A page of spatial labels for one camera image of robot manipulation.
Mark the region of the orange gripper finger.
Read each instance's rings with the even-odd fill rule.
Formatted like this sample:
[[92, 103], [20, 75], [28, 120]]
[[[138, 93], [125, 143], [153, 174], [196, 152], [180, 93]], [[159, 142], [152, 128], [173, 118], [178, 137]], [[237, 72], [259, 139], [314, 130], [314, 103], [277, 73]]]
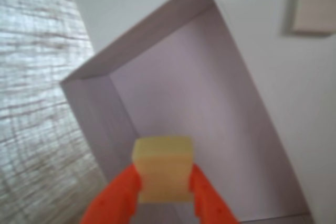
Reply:
[[189, 178], [189, 190], [194, 197], [195, 215], [201, 224], [238, 224], [228, 205], [196, 164], [193, 164]]
[[81, 223], [128, 224], [136, 212], [141, 179], [133, 164], [116, 176], [90, 203]]

